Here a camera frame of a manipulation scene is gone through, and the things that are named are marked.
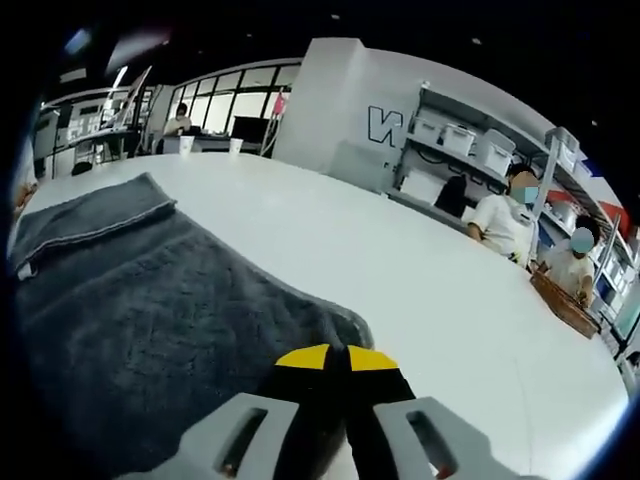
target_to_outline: white cup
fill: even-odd
[[[193,148],[193,139],[194,137],[184,135],[180,137],[180,156],[182,158],[188,157],[191,153],[191,149]]]
[[[229,153],[232,157],[237,157],[240,153],[240,149],[242,148],[242,139],[241,138],[232,138],[229,141]]]

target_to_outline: child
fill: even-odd
[[[595,269],[587,254],[599,241],[598,223],[588,215],[580,215],[571,239],[553,247],[538,271],[545,273],[583,307],[588,307],[593,299]]]

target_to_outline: ceiling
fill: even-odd
[[[125,85],[150,63],[151,83],[177,84],[242,63],[302,57],[312,38],[357,37],[369,48],[427,58],[482,78],[565,126],[640,224],[638,182],[630,178],[626,157],[610,150],[616,143],[612,105],[620,103],[620,92],[604,87],[613,68],[611,34],[605,32],[612,31],[614,15],[606,6],[404,0],[380,7],[355,1],[324,5],[185,5],[178,14],[172,9],[172,18],[103,18],[89,24],[92,44],[58,72],[85,66],[89,78],[52,83],[47,97],[109,86],[114,74],[105,78],[104,68],[117,39],[140,27],[171,28],[171,40],[130,64]]]

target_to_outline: gray towel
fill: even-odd
[[[372,346],[356,314],[250,264],[148,175],[26,216],[12,261],[36,272],[17,294],[34,383],[109,476],[172,456],[293,349]]]

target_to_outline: wooden basket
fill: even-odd
[[[578,302],[545,275],[535,272],[531,276],[531,285],[549,305],[556,317],[571,328],[587,338],[593,337],[598,331],[591,316],[584,311]]]

